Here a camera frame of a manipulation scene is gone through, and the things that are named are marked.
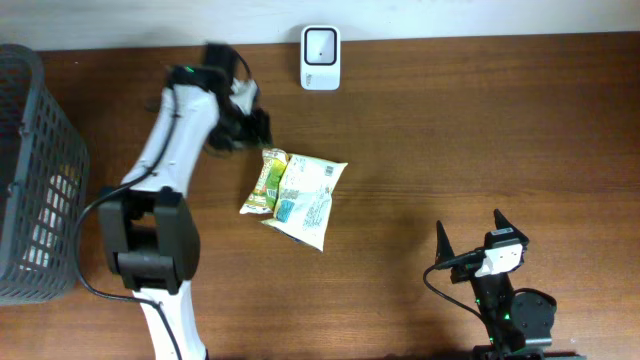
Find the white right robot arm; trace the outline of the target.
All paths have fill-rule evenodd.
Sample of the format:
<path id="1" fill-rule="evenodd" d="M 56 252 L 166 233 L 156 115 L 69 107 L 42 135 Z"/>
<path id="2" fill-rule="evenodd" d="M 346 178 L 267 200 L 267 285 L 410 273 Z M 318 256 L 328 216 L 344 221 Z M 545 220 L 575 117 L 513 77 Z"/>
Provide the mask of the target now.
<path id="1" fill-rule="evenodd" d="M 428 270 L 448 270 L 453 284 L 471 284 L 476 309 L 439 290 L 434 292 L 478 317 L 489 343 L 471 351 L 472 359 L 542 359 L 552 344 L 551 329 L 556 300 L 539 290 L 515 289 L 509 274 L 524 264 L 529 238 L 499 211 L 493 211 L 496 228 L 485 234 L 484 243 L 456 255 L 441 222 L 436 223 L 435 264 Z"/>

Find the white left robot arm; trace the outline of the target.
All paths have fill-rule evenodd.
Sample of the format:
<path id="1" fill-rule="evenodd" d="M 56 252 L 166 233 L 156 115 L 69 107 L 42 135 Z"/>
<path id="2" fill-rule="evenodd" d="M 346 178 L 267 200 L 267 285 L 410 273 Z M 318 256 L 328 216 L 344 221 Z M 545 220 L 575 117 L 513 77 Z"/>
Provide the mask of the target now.
<path id="1" fill-rule="evenodd" d="M 170 67 L 158 117 L 135 165 L 95 206 L 107 265 L 141 306 L 158 359 L 206 359 L 192 301 L 200 236 L 187 205 L 205 147 L 272 145 L 269 115 L 250 68 L 227 44 L 208 43 L 199 65 Z"/>

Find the green snack packet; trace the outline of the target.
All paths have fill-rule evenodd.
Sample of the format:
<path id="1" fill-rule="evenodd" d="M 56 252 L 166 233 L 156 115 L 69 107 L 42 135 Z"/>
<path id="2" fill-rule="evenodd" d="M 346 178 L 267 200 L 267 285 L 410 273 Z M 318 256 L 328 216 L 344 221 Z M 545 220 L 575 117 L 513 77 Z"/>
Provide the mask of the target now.
<path id="1" fill-rule="evenodd" d="M 262 151 L 263 167 L 256 185 L 239 210 L 240 214 L 272 213 L 279 193 L 279 183 L 289 162 L 289 154 L 278 148 Z"/>

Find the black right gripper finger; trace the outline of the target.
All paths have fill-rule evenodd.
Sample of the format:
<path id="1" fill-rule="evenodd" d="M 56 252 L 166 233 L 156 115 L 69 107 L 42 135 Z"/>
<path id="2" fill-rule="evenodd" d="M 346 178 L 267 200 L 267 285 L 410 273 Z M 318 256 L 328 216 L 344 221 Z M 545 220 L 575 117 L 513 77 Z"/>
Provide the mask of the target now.
<path id="1" fill-rule="evenodd" d="M 446 230 L 440 220 L 436 222 L 437 247 L 435 266 L 437 268 L 451 268 L 455 263 L 455 253 L 452 249 Z"/>
<path id="2" fill-rule="evenodd" d="M 495 222 L 497 230 L 511 229 L 512 230 L 512 234 L 514 234 L 519 239 L 519 241 L 521 242 L 522 245 L 528 245 L 529 244 L 529 238 L 524 233 L 522 233 L 515 225 L 513 225 L 502 214 L 502 212 L 499 209 L 495 209 L 493 211 L 493 215 L 494 215 L 494 222 Z"/>

